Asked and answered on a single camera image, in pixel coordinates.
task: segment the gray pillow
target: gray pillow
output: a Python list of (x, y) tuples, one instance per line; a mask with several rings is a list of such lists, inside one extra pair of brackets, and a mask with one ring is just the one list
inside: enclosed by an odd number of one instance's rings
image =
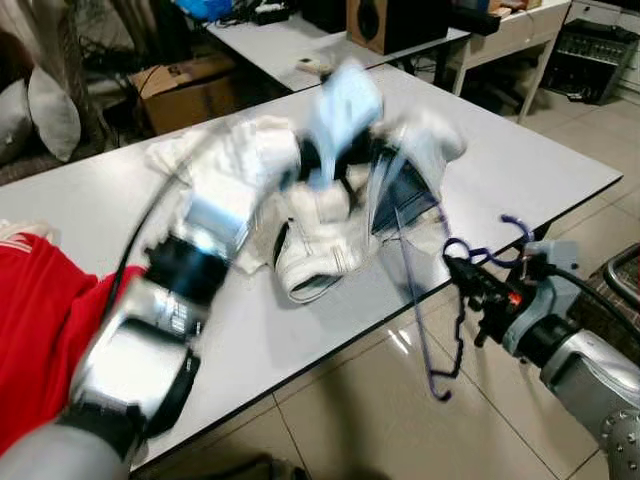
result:
[(78, 110), (69, 95), (42, 68), (29, 81), (29, 109), (36, 131), (47, 149), (66, 162), (80, 141)]
[(27, 87), (20, 79), (0, 93), (0, 165), (18, 156), (32, 128)]

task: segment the red jacket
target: red jacket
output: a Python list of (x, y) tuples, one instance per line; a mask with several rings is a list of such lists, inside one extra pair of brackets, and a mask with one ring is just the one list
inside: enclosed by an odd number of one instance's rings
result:
[[(122, 285), (141, 271), (129, 267)], [(38, 236), (0, 241), (0, 455), (65, 406), (112, 279), (85, 274)]]

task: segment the tiled floor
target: tiled floor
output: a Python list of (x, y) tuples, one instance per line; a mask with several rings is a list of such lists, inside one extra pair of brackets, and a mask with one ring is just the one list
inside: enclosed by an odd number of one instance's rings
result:
[[(640, 239), (640, 107), (571, 104), (541, 92), (525, 126), (626, 175), (560, 220), (553, 238), (577, 240), (580, 271)], [(451, 363), (455, 304), (445, 290), (423, 305), (433, 355)], [(158, 478), (218, 471), (259, 451), (329, 479), (571, 479), (607, 476), (596, 444), (538, 381), (467, 321), (462, 375), (447, 404), (426, 392), (411, 312), (348, 347), (155, 469)]]

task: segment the black cable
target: black cable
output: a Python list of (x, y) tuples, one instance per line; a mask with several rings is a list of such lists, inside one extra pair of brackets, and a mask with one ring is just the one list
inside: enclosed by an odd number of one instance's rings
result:
[[(429, 63), (427, 65), (422, 65), (420, 63), (421, 60), (429, 60)], [(413, 68), (415, 69), (416, 72), (435, 72), (436, 69), (436, 62), (429, 56), (429, 55), (420, 55), (416, 58), (414, 58), (414, 62), (413, 63)]]
[(127, 267), (127, 261), (129, 260), (129, 256), (131, 255), (131, 250), (133, 249), (133, 246), (138, 236), (140, 235), (140, 232), (142, 231), (142, 227), (144, 227), (145, 223), (147, 222), (147, 220), (149, 219), (153, 211), (156, 209), (156, 207), (158, 206), (160, 201), (163, 199), (163, 197), (167, 194), (167, 192), (171, 189), (171, 187), (176, 182), (176, 180), (180, 178), (180, 175), (182, 174), (182, 172), (191, 164), (191, 162), (196, 157), (198, 157), (197, 152), (204, 145), (204, 143), (206, 142), (204, 141), (200, 142), (187, 155), (185, 155), (182, 161), (173, 170), (171, 175), (169, 175), (169, 177), (167, 177), (164, 183), (160, 186), (156, 194), (151, 199), (151, 202), (149, 202), (147, 209), (142, 215), (142, 218), (140, 219), (140, 221), (138, 222), (138, 225), (136, 226), (133, 233), (131, 234), (131, 237), (129, 237), (129, 242), (127, 243), (127, 246), (125, 247), (124, 252), (122, 253), (122, 257), (120, 258), (118, 269), (116, 270), (116, 273), (113, 278), (113, 283), (111, 284), (111, 288), (109, 289), (109, 295), (107, 296), (107, 303), (105, 304), (104, 310), (102, 311), (102, 321), (104, 321), (107, 318), (107, 314), (109, 313), (111, 308), (113, 308), (113, 305), (116, 301), (118, 290), (120, 289), (120, 284), (122, 283), (122, 277), (124, 276), (124, 270)]
[(142, 98), (142, 92), (144, 92), (144, 87), (147, 86), (147, 83), (149, 83), (149, 80), (151, 79), (151, 77), (153, 76), (154, 73), (156, 73), (156, 71), (162, 67), (162, 65), (156, 65), (155, 67), (153, 67), (151, 69), (151, 71), (149, 72), (149, 75), (147, 75), (147, 77), (144, 79), (144, 81), (142, 82), (142, 85), (140, 85), (140, 89), (138, 90), (138, 95), (140, 96), (140, 98)]
[(561, 277), (567, 280), (568, 282), (573, 283), (575, 286), (579, 287), (584, 293), (589, 295), (592, 299), (604, 308), (608, 314), (610, 314), (613, 318), (615, 318), (622, 327), (633, 337), (633, 339), (640, 345), (640, 331), (634, 327), (634, 325), (629, 321), (627, 317), (625, 317), (620, 310), (614, 307), (609, 300), (607, 300), (600, 292), (598, 292), (591, 285), (586, 283), (584, 280), (576, 277), (575, 275), (561, 270), (555, 265), (545, 265), (543, 267), (543, 271), (552, 276)]
[(80, 35), (78, 38), (83, 66), (91, 71), (115, 73), (135, 73), (155, 65), (148, 55), (137, 54), (134, 50), (101, 43)]

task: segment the desk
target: desk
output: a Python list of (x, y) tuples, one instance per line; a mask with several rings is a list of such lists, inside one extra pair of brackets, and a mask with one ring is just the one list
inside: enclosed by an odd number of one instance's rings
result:
[(467, 70), (536, 45), (544, 45), (544, 51), (538, 58), (538, 66), (518, 116), (520, 123), (531, 108), (570, 5), (571, 0), (543, 0), (538, 8), (515, 13), (503, 19), (500, 22), (500, 30), (492, 35), (472, 35), (471, 39), (452, 55), (449, 62), (449, 66), (457, 70), (453, 86), (454, 95), (460, 95), (462, 92)]
[[(400, 70), (381, 66), (371, 74), (385, 96), (387, 118), (429, 108), (455, 120), (468, 139), (465, 155), (447, 169), (442, 193), (453, 234), (472, 245), (504, 249), (518, 232), (499, 226), (500, 214), (517, 214), (535, 228), (621, 177)], [(315, 93), (300, 92), (239, 115), (282, 115), (303, 124)], [(153, 141), (0, 188), (0, 218), (46, 219), (61, 230), (61, 248), (82, 269), (100, 275), (112, 271), (140, 212), (163, 180), (144, 165), (144, 150)], [(141, 243), (164, 235), (171, 213), (167, 204), (152, 216)], [(140, 245), (134, 250), (132, 261), (141, 261)], [(423, 296), (445, 286), (448, 275), (439, 258), (414, 252), (413, 261), (420, 265), (415, 272)], [(393, 244), (307, 306), (288, 302), (269, 269), (252, 277), (230, 272), (201, 337), (202, 365), (184, 411), (172, 430), (149, 442), (144, 463), (221, 424), (395, 316), (409, 303), (399, 287), (404, 278), (402, 255)]]
[(468, 32), (450, 28), (444, 38), (390, 55), (379, 55), (349, 41), (346, 32), (328, 34), (304, 20), (299, 14), (291, 16), (285, 22), (270, 25), (245, 23), (224, 28), (210, 25), (207, 30), (293, 92), (320, 84), (316, 75), (296, 69), (296, 64), (303, 58), (337, 65), (342, 60), (352, 57), (369, 69), (405, 59), (431, 48), (446, 48), (451, 42), (470, 35)]

